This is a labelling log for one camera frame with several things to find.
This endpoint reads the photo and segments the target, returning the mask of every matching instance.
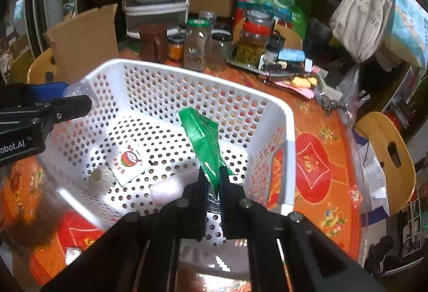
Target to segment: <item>jar of pickles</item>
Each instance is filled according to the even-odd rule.
[[[240,33],[236,62],[258,68],[269,36],[270,27],[246,21]]]

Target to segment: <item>table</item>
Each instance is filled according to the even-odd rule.
[[[129,49],[121,51],[121,57],[139,58]],[[292,108],[297,157],[295,210],[357,259],[361,240],[358,189],[339,114],[328,115],[314,100],[303,101],[236,68],[205,73],[276,96]],[[273,169],[279,174],[280,165]],[[6,233],[40,285],[66,267],[66,247],[86,249],[103,234],[59,198],[35,157],[13,165],[0,200],[6,209]]]

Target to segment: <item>screw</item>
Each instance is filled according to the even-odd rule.
[[[181,198],[175,202],[175,205],[179,208],[187,208],[187,206],[189,206],[189,201],[185,198]]]
[[[303,215],[300,212],[294,211],[288,214],[288,218],[294,222],[299,223],[303,219]]]
[[[247,198],[239,201],[239,206],[241,206],[241,208],[249,208],[251,205],[253,205],[253,202]]]

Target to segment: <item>laundry basket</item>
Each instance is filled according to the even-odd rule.
[[[293,113],[285,102],[202,73],[125,59],[105,62],[82,82],[97,94],[99,105],[86,117],[55,125],[39,158],[58,181],[62,197],[95,226],[108,229],[130,211],[159,211],[150,186],[199,168],[176,115],[186,107],[219,124],[220,150],[235,174],[231,182],[242,184],[249,198],[273,211],[292,211],[295,133]],[[152,167],[124,187],[116,183],[105,196],[91,195],[91,171],[105,165],[129,139],[139,144]],[[279,175],[274,180],[273,170]],[[229,250],[235,242],[223,237],[220,214],[207,213],[207,220],[206,237],[200,243],[182,241],[180,259],[212,267],[223,252],[223,270],[248,269],[240,263],[246,259],[246,247],[242,257]]]

